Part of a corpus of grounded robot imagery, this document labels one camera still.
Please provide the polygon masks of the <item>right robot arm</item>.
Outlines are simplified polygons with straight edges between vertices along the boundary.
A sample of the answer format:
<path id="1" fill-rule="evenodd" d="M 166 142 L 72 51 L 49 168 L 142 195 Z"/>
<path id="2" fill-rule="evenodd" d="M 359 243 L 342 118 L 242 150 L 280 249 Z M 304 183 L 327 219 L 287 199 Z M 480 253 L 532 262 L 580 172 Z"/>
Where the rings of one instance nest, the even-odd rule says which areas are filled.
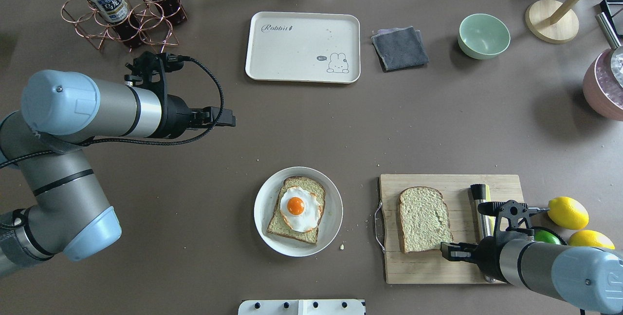
<path id="1" fill-rule="evenodd" d="M 487 277 L 608 315 L 622 313 L 622 254 L 607 248 L 513 239 L 496 246 L 442 242 L 449 261 L 476 264 Z"/>

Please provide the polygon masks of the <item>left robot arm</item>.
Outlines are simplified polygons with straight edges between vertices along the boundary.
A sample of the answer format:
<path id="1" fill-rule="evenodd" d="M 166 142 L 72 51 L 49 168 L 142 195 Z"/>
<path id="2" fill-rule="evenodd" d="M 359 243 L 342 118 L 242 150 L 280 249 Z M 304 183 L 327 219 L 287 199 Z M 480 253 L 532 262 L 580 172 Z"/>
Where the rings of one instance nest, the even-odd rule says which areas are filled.
<path id="1" fill-rule="evenodd" d="M 23 90 L 20 109 L 1 122 L 1 163 L 17 166 L 37 204 L 1 215 L 1 275 L 58 253 L 80 261 L 122 235 L 84 148 L 94 137 L 175 146 L 186 130 L 236 125 L 223 107 L 189 108 L 169 95 L 163 72 L 126 75 L 124 84 L 43 70 Z"/>

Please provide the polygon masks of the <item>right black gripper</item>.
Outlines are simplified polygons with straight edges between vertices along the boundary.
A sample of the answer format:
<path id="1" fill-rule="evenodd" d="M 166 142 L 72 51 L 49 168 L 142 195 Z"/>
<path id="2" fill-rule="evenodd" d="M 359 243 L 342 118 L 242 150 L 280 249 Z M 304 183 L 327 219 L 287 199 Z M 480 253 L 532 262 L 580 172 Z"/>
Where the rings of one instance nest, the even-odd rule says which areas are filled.
<path id="1" fill-rule="evenodd" d="M 447 261 L 476 264 L 486 276 L 507 282 L 500 269 L 500 248 L 494 237 L 485 237 L 477 245 L 471 242 L 441 242 L 440 251 Z"/>

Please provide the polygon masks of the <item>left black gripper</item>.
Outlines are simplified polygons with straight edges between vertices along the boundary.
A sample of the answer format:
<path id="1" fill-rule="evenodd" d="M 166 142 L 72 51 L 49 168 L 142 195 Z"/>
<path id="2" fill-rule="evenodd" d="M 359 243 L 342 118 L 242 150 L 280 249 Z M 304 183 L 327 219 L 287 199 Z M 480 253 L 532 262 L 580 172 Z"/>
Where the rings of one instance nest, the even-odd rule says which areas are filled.
<path id="1" fill-rule="evenodd" d="M 161 124 L 161 138 L 178 138 L 186 130 L 211 127 L 235 127 L 236 116 L 230 109 L 220 107 L 189 108 L 182 98 L 166 97 Z"/>

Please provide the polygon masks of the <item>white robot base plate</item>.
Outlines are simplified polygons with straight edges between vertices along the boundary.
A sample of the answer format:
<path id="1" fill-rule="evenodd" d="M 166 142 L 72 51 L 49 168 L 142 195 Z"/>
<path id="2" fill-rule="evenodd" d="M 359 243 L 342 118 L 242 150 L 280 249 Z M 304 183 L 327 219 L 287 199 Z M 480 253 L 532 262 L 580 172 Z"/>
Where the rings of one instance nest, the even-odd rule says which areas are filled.
<path id="1" fill-rule="evenodd" d="M 238 315 L 365 315 L 362 299 L 270 299 L 247 300 Z"/>

